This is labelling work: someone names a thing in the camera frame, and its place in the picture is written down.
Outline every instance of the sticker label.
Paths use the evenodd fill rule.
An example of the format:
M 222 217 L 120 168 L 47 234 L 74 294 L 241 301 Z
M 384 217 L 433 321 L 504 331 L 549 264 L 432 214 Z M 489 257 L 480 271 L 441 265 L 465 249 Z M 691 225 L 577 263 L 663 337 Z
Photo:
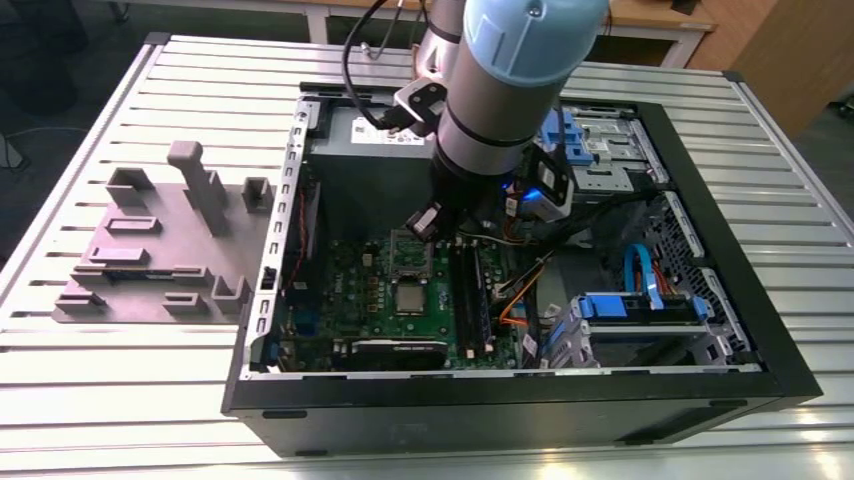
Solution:
M 548 304 L 548 308 L 545 309 L 545 312 L 542 313 L 542 317 L 545 317 L 545 318 L 556 317 L 559 313 L 560 313 L 560 307 L 557 305 L 555 305 L 553 303 L 549 303 Z
M 378 131 L 364 117 L 353 119 L 349 139 L 352 143 L 368 145 L 424 145 L 424 139 L 410 131 Z
M 506 202 L 504 202 L 506 215 L 510 217 L 516 216 L 516 210 L 518 208 L 518 201 L 514 198 L 506 197 Z
M 541 180 L 542 180 L 542 183 L 545 184 L 545 186 L 553 190 L 553 188 L 555 188 L 555 174 L 547 168 L 542 169 L 542 178 L 541 178 Z
M 521 339 L 521 348 L 524 348 L 524 351 L 528 352 L 532 357 L 536 356 L 536 342 L 526 333 Z
M 588 150 L 597 150 L 600 152 L 607 152 L 608 151 L 608 144 L 604 143 L 604 142 L 587 141 L 587 149 Z

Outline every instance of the table leg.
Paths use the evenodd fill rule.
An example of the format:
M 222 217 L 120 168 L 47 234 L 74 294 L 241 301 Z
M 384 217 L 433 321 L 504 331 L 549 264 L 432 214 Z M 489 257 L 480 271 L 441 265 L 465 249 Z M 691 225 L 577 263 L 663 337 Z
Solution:
M 329 33 L 325 27 L 325 19 L 328 15 L 328 9 L 305 9 L 305 18 L 308 20 L 308 40 L 310 43 L 318 43 L 322 45 L 329 43 Z
M 704 34 L 705 32 L 697 31 L 683 31 L 679 33 L 679 38 L 667 51 L 661 67 L 684 68 L 688 64 L 688 60 L 691 60 L 691 55 L 693 55 L 693 51 L 696 50 Z
M 130 10 L 129 3 L 107 2 L 109 11 L 111 12 L 111 19 L 115 23 L 124 23 L 130 18 L 128 10 Z
M 23 163 L 23 157 L 0 133 L 0 170 L 14 169 Z

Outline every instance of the wooden desk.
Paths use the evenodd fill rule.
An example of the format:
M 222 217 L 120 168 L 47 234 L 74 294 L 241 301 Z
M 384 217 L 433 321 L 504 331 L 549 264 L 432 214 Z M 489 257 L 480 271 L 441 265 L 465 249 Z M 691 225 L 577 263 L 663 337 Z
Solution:
M 373 4 L 372 0 L 129 0 L 129 2 L 300 13 L 308 20 L 309 41 L 320 44 L 329 43 L 325 19 L 330 16 L 360 17 L 364 9 Z M 426 0 L 428 8 L 430 3 L 432 0 Z M 396 5 L 396 0 L 388 0 L 373 17 L 392 18 Z M 413 21 L 418 16 L 418 0 L 402 0 L 402 7 L 400 19 Z M 611 17 L 611 36 L 672 42 L 660 63 L 661 67 L 669 68 L 684 67 L 703 35 L 716 26 L 701 5 L 696 6 L 692 15 L 683 15 L 669 9 L 669 0 L 611 0 Z

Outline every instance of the motherboard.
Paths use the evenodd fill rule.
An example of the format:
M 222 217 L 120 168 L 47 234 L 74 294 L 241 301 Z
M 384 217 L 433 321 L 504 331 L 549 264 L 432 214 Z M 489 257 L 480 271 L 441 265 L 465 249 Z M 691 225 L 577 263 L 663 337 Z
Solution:
M 438 359 L 441 369 L 512 367 L 513 338 L 496 339 L 489 331 L 486 301 L 504 275 L 493 243 L 424 244 L 405 230 L 365 242 L 332 241 L 321 305 L 286 312 L 282 367 L 366 370 L 377 361 L 401 361 L 422 369 L 418 362 Z M 358 353 L 370 365 L 346 362 Z

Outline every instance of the cable connector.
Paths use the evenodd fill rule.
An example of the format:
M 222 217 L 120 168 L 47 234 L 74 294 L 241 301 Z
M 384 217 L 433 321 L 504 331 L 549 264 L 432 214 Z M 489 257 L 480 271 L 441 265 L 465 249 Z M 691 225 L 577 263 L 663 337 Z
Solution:
M 394 105 L 388 110 L 382 112 L 382 116 L 378 118 L 378 123 L 384 128 L 380 130 L 405 130 L 412 125 L 417 119 L 409 114 L 408 110 L 402 108 L 400 105 Z
M 370 57 L 370 53 L 372 53 L 370 45 L 368 44 L 368 42 L 361 42 L 361 44 L 358 45 L 358 48 L 361 48 L 361 54 L 372 59 L 372 57 Z

